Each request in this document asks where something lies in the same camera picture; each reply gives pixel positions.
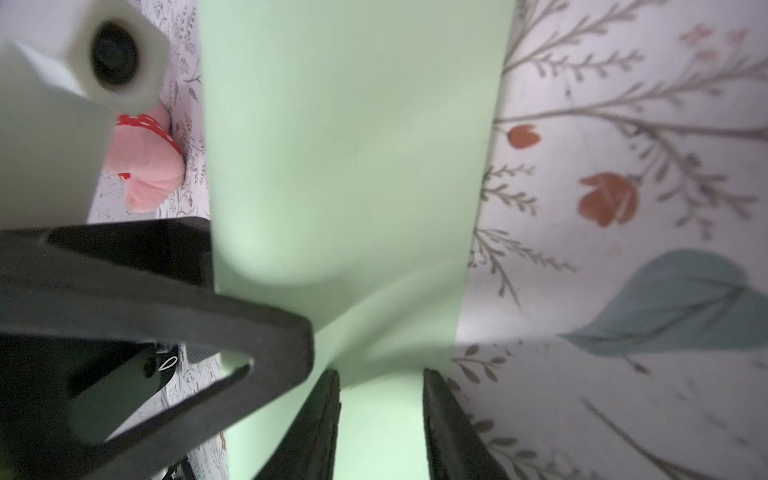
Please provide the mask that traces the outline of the light green paper sheet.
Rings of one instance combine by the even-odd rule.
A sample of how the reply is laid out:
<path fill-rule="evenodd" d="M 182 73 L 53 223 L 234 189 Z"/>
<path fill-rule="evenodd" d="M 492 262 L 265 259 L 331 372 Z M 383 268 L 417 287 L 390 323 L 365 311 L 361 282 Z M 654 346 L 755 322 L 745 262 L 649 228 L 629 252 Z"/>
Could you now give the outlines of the light green paper sheet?
<path fill-rule="evenodd" d="M 453 352 L 513 9 L 199 3 L 217 288 L 315 330 L 308 380 L 229 428 L 232 478 L 327 369 L 335 477 L 427 477 L 423 372 Z"/>

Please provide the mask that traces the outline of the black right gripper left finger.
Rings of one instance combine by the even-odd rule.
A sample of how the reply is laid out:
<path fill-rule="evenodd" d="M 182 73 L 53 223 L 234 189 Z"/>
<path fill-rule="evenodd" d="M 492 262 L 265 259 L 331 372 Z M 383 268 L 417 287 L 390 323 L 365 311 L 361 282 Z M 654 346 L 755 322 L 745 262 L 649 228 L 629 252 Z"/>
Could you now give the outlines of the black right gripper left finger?
<path fill-rule="evenodd" d="M 257 480 L 331 480 L 341 413 L 336 370 L 325 370 Z"/>

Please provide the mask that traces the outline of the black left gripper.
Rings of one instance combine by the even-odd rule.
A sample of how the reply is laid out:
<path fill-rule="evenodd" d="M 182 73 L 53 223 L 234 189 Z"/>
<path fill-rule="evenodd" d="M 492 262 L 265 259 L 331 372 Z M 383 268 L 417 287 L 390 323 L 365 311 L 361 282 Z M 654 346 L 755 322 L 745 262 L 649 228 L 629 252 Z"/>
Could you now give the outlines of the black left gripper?
<path fill-rule="evenodd" d="M 148 478 L 308 378 L 307 319 L 192 286 L 211 284 L 197 217 L 2 233 L 1 446 L 22 477 Z M 175 374 L 152 342 L 248 361 L 102 443 Z"/>

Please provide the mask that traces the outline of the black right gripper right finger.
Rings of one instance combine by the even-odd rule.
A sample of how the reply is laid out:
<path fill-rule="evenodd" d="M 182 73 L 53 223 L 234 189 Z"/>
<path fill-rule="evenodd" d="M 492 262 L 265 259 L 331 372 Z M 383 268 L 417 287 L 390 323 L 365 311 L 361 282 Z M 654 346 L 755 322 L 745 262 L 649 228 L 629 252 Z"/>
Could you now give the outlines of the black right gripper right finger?
<path fill-rule="evenodd" d="M 436 370 L 423 371 L 422 402 L 430 479 L 508 479 Z"/>

